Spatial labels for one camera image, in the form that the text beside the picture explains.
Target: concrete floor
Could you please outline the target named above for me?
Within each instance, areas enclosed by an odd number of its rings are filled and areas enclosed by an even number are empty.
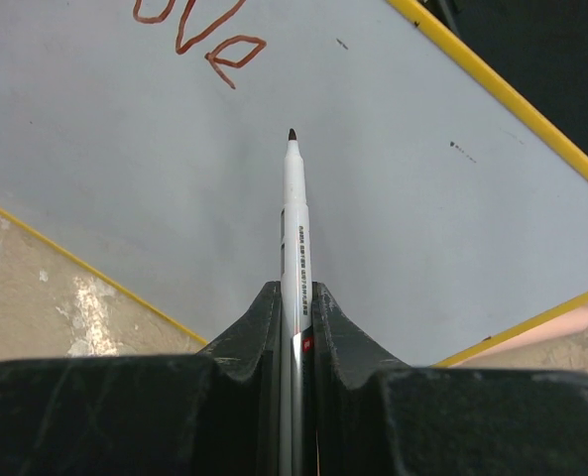
[[[0,216],[0,360],[180,353],[200,347],[176,326]],[[588,372],[588,330],[463,366]]]

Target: marker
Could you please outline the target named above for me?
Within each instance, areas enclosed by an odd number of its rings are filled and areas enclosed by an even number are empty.
[[[304,162],[290,129],[285,155],[285,206],[281,213],[281,476],[316,474],[311,385],[313,329]]]

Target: whiteboard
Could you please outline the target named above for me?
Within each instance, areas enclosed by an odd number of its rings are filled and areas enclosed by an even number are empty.
[[[161,311],[209,340],[279,278],[289,127],[314,278],[408,363],[588,291],[588,182],[390,5],[249,0],[178,55],[184,1],[134,3],[0,0],[0,205]]]

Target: black object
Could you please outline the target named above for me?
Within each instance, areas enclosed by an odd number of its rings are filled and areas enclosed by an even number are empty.
[[[322,475],[588,475],[587,375],[412,369],[314,287]],[[197,355],[0,363],[0,476],[278,474],[280,312],[267,283]]]
[[[426,5],[588,156],[588,0]]]

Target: yellow frame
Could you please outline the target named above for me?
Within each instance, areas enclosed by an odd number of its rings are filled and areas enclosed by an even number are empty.
[[[542,114],[540,114],[531,104],[529,104],[520,94],[516,92],[504,79],[496,74],[486,63],[484,63],[472,50],[457,39],[445,26],[443,26],[430,12],[423,8],[416,0],[387,0],[395,9],[404,15],[411,23],[414,23],[422,33],[431,41],[440,47],[449,57],[465,69],[479,84],[487,89],[496,97],[505,107],[512,111],[521,121],[523,121],[532,131],[534,131],[553,151],[564,159],[573,169],[583,175],[588,180],[588,157],[580,151],[569,139],[567,139],[556,127],[551,124]],[[11,213],[0,207],[0,215],[12,223],[18,225],[23,230],[34,235],[45,244],[70,258],[74,263],[84,268],[86,271],[94,274],[104,280],[113,288],[124,293],[132,300],[138,302],[143,307],[151,310],[153,313],[172,324],[177,329],[185,332],[194,340],[201,344],[207,341],[187,327],[181,325],[176,320],[164,314],[156,307],[145,302],[139,296],[128,291],[126,288],[111,280],[109,277],[96,270],[89,264],[77,258],[65,248],[50,240],[45,235],[16,218]],[[476,354],[483,352],[501,342],[515,337],[527,330],[541,325],[559,315],[575,309],[588,303],[588,293],[575,297],[553,309],[543,312],[519,325],[516,325],[504,332],[492,336],[491,339],[480,342],[472,347],[454,354],[435,366],[446,367],[463,360],[469,359]]]

